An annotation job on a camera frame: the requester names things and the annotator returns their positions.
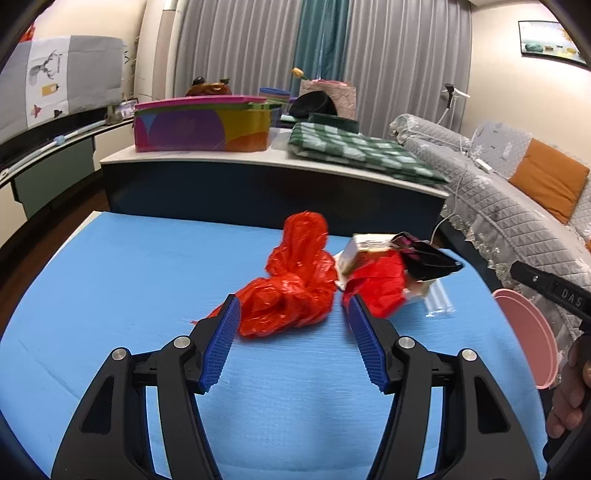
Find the white curtain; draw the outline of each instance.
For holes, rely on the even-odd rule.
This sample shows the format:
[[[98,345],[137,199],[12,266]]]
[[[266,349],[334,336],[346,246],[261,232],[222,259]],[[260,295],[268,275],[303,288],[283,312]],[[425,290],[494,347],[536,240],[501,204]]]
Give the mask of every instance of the white curtain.
[[[439,120],[444,83],[466,91],[472,51],[467,0],[351,0],[344,79],[357,87],[357,120],[385,137],[397,115]],[[466,100],[443,125],[458,131]]]
[[[302,0],[190,0],[177,50],[174,95],[194,78],[230,78],[232,93],[289,90]]]

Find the teal curtain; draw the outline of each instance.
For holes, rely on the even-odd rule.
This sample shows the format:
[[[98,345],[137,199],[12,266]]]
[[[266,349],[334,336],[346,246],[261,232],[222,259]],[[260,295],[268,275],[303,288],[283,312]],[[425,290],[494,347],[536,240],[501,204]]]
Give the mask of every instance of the teal curtain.
[[[342,80],[348,18],[349,0],[303,0],[294,67],[309,79]],[[290,89],[298,95],[300,79]]]

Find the transparent plastic tube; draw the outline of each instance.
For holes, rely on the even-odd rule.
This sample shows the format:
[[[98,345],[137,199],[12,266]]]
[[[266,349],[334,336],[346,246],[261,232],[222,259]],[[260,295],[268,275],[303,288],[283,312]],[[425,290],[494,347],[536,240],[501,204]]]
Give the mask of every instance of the transparent plastic tube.
[[[428,317],[456,311],[443,288],[443,283],[439,279],[434,281],[429,287],[429,292],[425,297],[425,305],[427,307]]]

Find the table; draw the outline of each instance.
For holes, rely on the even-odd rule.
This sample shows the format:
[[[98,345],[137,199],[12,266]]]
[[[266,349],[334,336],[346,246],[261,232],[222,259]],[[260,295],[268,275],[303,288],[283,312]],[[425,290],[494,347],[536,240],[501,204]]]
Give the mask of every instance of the table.
[[[408,231],[430,238],[448,194],[384,173],[305,160],[288,151],[289,130],[272,129],[260,152],[124,148],[100,161],[111,212],[283,227],[319,212],[333,235]]]
[[[191,321],[263,275],[281,231],[102,213],[49,262],[0,341],[0,410],[47,474],[78,401],[108,353],[159,349]],[[331,237],[341,250],[347,238]],[[443,280],[456,312],[426,318],[421,303],[391,319],[400,334],[456,354],[475,349],[513,406],[541,472],[541,403],[511,328],[467,265]],[[154,388],[148,417],[156,470],[167,464]],[[391,405],[369,382],[340,309],[306,329],[237,338],[222,376],[197,398],[225,480],[363,480]],[[421,474],[433,470],[441,391],[434,389]]]

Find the blue foam mat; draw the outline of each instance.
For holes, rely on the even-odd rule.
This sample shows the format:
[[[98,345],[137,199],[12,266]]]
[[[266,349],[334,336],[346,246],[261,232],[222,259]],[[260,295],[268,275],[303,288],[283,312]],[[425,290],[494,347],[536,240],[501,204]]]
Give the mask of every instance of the blue foam mat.
[[[103,213],[28,289],[0,341],[0,408],[47,474],[78,401],[108,353],[161,348],[188,334],[228,293],[264,275],[281,231]],[[331,237],[327,249],[348,239]],[[422,304],[392,318],[427,348],[478,351],[513,406],[545,472],[541,403],[511,328],[477,273],[443,280],[456,307],[424,317]],[[148,389],[156,470],[170,476]],[[320,325],[266,339],[237,338],[219,383],[197,396],[225,480],[363,480],[391,405],[371,384],[340,309]],[[421,474],[433,470],[441,392],[434,389]]]

